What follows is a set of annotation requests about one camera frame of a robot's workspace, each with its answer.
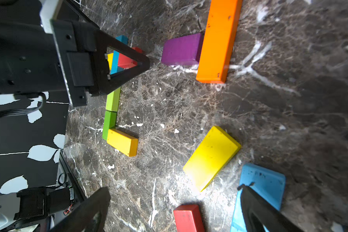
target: wooden block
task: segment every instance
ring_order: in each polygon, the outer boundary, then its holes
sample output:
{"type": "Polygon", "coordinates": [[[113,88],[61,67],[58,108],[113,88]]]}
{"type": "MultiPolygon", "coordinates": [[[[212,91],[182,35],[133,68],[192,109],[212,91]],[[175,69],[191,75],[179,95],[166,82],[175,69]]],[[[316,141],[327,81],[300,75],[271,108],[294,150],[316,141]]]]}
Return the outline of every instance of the wooden block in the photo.
{"type": "Polygon", "coordinates": [[[196,80],[226,82],[242,0],[212,0],[196,80]]]}
{"type": "Polygon", "coordinates": [[[198,205],[181,205],[174,209],[177,232],[204,232],[198,205]]]}
{"type": "MultiPolygon", "coordinates": [[[[286,177],[278,172],[246,163],[242,166],[240,185],[250,186],[257,194],[263,197],[276,210],[280,210],[283,192],[285,189],[286,177]]],[[[241,209],[241,193],[237,191],[235,211],[231,223],[230,232],[246,232],[246,225],[241,209]]]]}
{"type": "Polygon", "coordinates": [[[121,87],[107,95],[106,110],[117,112],[119,109],[121,87]]]}
{"type": "MultiPolygon", "coordinates": [[[[136,50],[139,53],[143,53],[143,50],[137,47],[133,47],[132,49],[136,50]]],[[[131,68],[131,67],[135,67],[137,66],[138,63],[133,60],[132,58],[129,58],[127,56],[125,56],[124,54],[120,54],[119,56],[119,63],[118,66],[120,68],[131,68]]]]}
{"type": "Polygon", "coordinates": [[[213,126],[183,170],[201,192],[241,149],[241,145],[218,126],[213,126]]]}
{"type": "Polygon", "coordinates": [[[125,155],[136,156],[138,139],[116,129],[109,129],[107,143],[125,155]]]}
{"type": "Polygon", "coordinates": [[[105,121],[103,123],[102,138],[107,140],[108,130],[110,128],[115,128],[116,126],[117,112],[111,112],[106,110],[105,121]]]}
{"type": "Polygon", "coordinates": [[[165,65],[198,65],[204,35],[197,33],[169,39],[162,50],[161,63],[165,65]]]}
{"type": "Polygon", "coordinates": [[[109,69],[110,70],[111,70],[111,67],[112,67],[112,59],[113,59],[113,53],[107,54],[107,61],[108,61],[108,65],[109,65],[109,69]]]}
{"type": "MultiPolygon", "coordinates": [[[[120,35],[120,36],[116,37],[116,39],[124,44],[128,44],[128,38],[126,36],[120,35]]],[[[115,74],[116,72],[121,72],[123,70],[120,67],[118,67],[119,55],[120,55],[119,52],[117,52],[117,51],[113,52],[111,74],[115,74]]]]}

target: cable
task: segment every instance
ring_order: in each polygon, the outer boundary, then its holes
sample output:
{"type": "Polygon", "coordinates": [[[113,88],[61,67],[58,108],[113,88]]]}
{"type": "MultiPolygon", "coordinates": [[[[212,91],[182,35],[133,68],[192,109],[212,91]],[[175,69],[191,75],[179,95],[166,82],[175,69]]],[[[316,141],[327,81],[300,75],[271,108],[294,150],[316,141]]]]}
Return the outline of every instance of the cable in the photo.
{"type": "Polygon", "coordinates": [[[73,209],[73,201],[71,202],[71,205],[68,207],[68,209],[66,209],[65,211],[63,211],[63,215],[68,215],[73,209]]]}
{"type": "Polygon", "coordinates": [[[58,176],[58,186],[56,185],[56,186],[46,186],[45,188],[49,188],[49,189],[56,189],[56,188],[59,188],[59,187],[61,187],[61,186],[63,186],[63,187],[67,187],[67,185],[68,185],[68,182],[66,182],[67,181],[67,175],[66,175],[66,173],[65,172],[62,172],[61,174],[59,174],[59,176],[58,176]],[[60,183],[60,177],[62,176],[62,175],[65,175],[65,180],[63,181],[63,183],[60,183]]]}
{"type": "Polygon", "coordinates": [[[35,112],[38,109],[41,109],[42,106],[46,102],[46,97],[45,97],[44,93],[38,93],[38,95],[41,96],[41,98],[42,98],[40,106],[34,107],[34,108],[29,108],[29,109],[6,109],[3,111],[0,111],[0,118],[6,117],[6,116],[27,115],[27,114],[30,114],[32,112],[35,112]]]}

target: yellow wooden block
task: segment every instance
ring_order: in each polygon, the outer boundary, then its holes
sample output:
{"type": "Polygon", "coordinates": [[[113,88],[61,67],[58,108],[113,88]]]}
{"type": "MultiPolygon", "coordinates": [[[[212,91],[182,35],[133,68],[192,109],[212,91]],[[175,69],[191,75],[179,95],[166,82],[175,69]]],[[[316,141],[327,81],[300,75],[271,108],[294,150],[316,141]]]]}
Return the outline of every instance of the yellow wooden block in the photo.
{"type": "Polygon", "coordinates": [[[108,61],[108,66],[109,66],[109,69],[111,70],[111,67],[112,67],[112,59],[113,59],[113,53],[109,53],[107,54],[107,61],[108,61]]]}
{"type": "Polygon", "coordinates": [[[138,149],[138,139],[116,129],[109,129],[107,143],[125,155],[136,156],[138,149]]]}
{"type": "Polygon", "coordinates": [[[213,126],[183,170],[201,192],[241,149],[241,145],[222,128],[213,126]]]}

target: black metal frame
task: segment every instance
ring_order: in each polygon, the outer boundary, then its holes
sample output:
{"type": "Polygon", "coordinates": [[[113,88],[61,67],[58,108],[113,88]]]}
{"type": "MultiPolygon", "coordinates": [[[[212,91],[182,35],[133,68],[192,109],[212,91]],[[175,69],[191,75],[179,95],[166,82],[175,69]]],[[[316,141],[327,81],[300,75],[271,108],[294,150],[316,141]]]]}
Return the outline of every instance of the black metal frame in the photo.
{"type": "Polygon", "coordinates": [[[241,210],[247,232],[303,232],[252,188],[242,184],[241,210]]]}
{"type": "Polygon", "coordinates": [[[100,188],[50,232],[103,232],[110,199],[108,188],[100,188]]]}
{"type": "Polygon", "coordinates": [[[91,96],[107,95],[149,69],[148,57],[92,24],[53,20],[52,27],[67,93],[75,107],[86,105],[85,87],[91,96]],[[108,47],[137,61],[137,66],[110,75],[106,60],[108,47]]]}
{"type": "Polygon", "coordinates": [[[75,201],[74,203],[75,203],[75,206],[78,206],[78,204],[83,202],[84,200],[86,200],[87,197],[85,196],[84,192],[82,191],[82,189],[81,189],[76,177],[74,176],[70,166],[66,162],[65,156],[63,154],[63,150],[60,150],[59,163],[62,166],[65,174],[69,178],[69,181],[71,182],[71,185],[72,185],[73,190],[74,190],[74,201],[75,201]]]}
{"type": "Polygon", "coordinates": [[[67,90],[70,104],[86,105],[149,69],[149,59],[102,32],[71,0],[64,2],[86,23],[52,20],[53,36],[40,26],[0,23],[0,94],[67,90]],[[137,61],[110,75],[107,48],[137,61]]]}

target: purple wooden block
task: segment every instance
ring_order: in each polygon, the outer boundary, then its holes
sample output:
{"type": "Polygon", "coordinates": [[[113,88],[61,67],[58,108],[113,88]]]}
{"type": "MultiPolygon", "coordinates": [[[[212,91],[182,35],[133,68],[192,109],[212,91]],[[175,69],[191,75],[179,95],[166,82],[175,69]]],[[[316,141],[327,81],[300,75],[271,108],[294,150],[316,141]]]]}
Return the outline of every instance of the purple wooden block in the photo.
{"type": "Polygon", "coordinates": [[[166,41],[162,51],[161,63],[165,65],[197,65],[204,35],[187,35],[166,41]]]}

